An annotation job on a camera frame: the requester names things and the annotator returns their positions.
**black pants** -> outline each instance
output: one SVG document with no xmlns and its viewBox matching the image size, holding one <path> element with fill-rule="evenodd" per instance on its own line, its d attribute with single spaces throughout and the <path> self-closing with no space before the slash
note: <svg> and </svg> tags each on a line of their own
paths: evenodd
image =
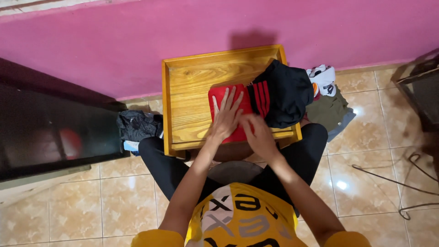
<svg viewBox="0 0 439 247">
<path fill-rule="evenodd" d="M 328 135 L 325 127 L 317 123 L 310 123 L 302 128 L 302 137 L 301 141 L 281 149 L 281 153 L 291 168 L 308 185 L 311 185 L 325 149 Z M 140 156 L 166 198 L 171 200 L 189 167 L 180 159 L 165 156 L 163 149 L 163 140 L 157 137 L 143 139 L 139 144 Z M 257 175 L 249 185 L 273 194 L 293 205 L 285 188 L 269 166 L 266 166 L 264 171 Z M 206 178 L 198 202 L 201 202 L 222 186 L 222 184 Z"/>
</svg>

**wire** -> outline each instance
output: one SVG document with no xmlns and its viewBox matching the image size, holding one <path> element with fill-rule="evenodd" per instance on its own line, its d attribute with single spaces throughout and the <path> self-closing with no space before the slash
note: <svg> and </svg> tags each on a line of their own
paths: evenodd
<svg viewBox="0 0 439 247">
<path fill-rule="evenodd" d="M 422 170 L 422 169 L 421 169 L 421 168 L 415 163 L 416 161 L 418 161 L 418 159 L 420 159 L 420 157 L 421 157 L 420 154 L 413 153 L 412 155 L 410 155 L 410 156 L 408 157 L 408 161 L 410 161 L 410 163 L 412 163 L 412 165 L 414 165 L 417 169 L 419 169 L 422 173 L 424 173 L 425 175 L 427 175 L 429 178 L 433 179 L 433 180 L 436 181 L 436 182 L 439 182 L 438 179 L 434 178 L 433 176 L 431 176 L 430 174 L 428 174 L 427 172 L 425 172 L 424 170 Z M 366 171 L 366 170 L 364 170 L 363 168 L 361 168 L 361 166 L 358 166 L 358 165 L 355 165 L 355 164 L 354 164 L 354 165 L 352 165 L 352 167 L 355 168 L 355 169 L 357 169 L 357 170 L 364 171 L 365 173 L 368 173 L 368 174 L 374 175 L 374 176 L 376 176 L 376 177 L 379 177 L 379 178 L 385 179 L 385 180 L 387 180 L 387 181 L 391 181 L 391 182 L 394 182 L 394 183 L 396 183 L 396 184 L 399 184 L 399 185 L 402 185 L 402 186 L 408 187 L 408 188 L 410 188 L 410 189 L 414 189 L 414 190 L 416 190 L 416 191 L 423 192 L 423 193 L 430 194 L 430 195 L 439 196 L 439 193 L 434 193 L 434 192 L 430 192 L 430 191 L 425 191 L 425 190 L 422 190 L 422 189 L 418 189 L 418 188 L 412 187 L 412 186 L 410 186 L 410 185 L 406 185 L 406 184 L 400 183 L 400 182 L 398 182 L 398 181 L 395 181 L 395 180 L 392 180 L 392 179 L 389 179 L 389 178 L 382 177 L 382 176 L 377 175 L 377 174 L 375 174 L 375 173 L 371 173 L 371 172 Z M 408 212 L 404 212 L 404 210 L 411 209 L 411 208 L 416 208 L 416 207 L 429 206 L 429 205 L 439 205 L 439 203 L 425 203 L 425 204 L 419 204 L 419 205 L 415 205 L 415 206 L 411 206 L 411 207 L 403 207 L 403 208 L 401 208 L 401 209 L 398 210 L 398 213 L 399 213 L 399 214 L 401 215 L 401 217 L 403 217 L 404 219 L 406 219 L 406 220 L 410 220 L 411 217 L 410 217 L 409 213 L 408 213 Z"/>
</svg>

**hand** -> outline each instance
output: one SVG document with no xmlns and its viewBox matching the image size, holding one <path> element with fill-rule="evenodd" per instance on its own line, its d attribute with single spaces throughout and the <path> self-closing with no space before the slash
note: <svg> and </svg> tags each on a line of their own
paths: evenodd
<svg viewBox="0 0 439 247">
<path fill-rule="evenodd" d="M 242 125 L 247 136 L 247 141 L 255 154 L 259 155 L 268 164 L 273 164 L 282 154 L 276 147 L 271 129 L 267 126 L 264 119 L 256 114 L 241 116 L 239 123 Z"/>
<path fill-rule="evenodd" d="M 229 137 L 233 133 L 233 131 L 235 131 L 236 127 L 238 126 L 239 118 L 243 111 L 243 109 L 238 110 L 238 107 L 239 104 L 241 104 L 244 92 L 241 92 L 239 94 L 238 99 L 232 106 L 235 91 L 236 87 L 234 86 L 229 96 L 229 88 L 226 89 L 226 93 L 224 94 L 224 98 L 221 101 L 220 108 L 218 108 L 218 103 L 216 102 L 215 96 L 212 96 L 215 115 L 213 118 L 211 136 L 214 139 L 218 139 L 220 143 L 224 141 L 224 139 Z"/>
</svg>

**pink wall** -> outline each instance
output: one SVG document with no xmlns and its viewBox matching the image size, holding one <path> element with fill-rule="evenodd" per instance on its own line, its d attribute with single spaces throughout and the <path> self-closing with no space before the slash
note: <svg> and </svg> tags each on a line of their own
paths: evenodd
<svg viewBox="0 0 439 247">
<path fill-rule="evenodd" d="M 161 60 L 283 44 L 290 66 L 403 62 L 439 47 L 439 1 L 142 0 L 0 19 L 0 57 L 123 99 Z"/>
</svg>

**wooden tray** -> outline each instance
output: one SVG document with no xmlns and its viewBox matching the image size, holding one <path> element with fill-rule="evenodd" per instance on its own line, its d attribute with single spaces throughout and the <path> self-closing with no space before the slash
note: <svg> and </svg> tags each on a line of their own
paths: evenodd
<svg viewBox="0 0 439 247">
<path fill-rule="evenodd" d="M 162 61 L 165 154 L 184 158 L 184 150 L 203 146 L 212 124 L 207 93 L 211 87 L 247 85 L 273 59 L 287 64 L 282 45 L 214 52 Z M 281 145 L 302 139 L 297 123 L 272 129 Z"/>
</svg>

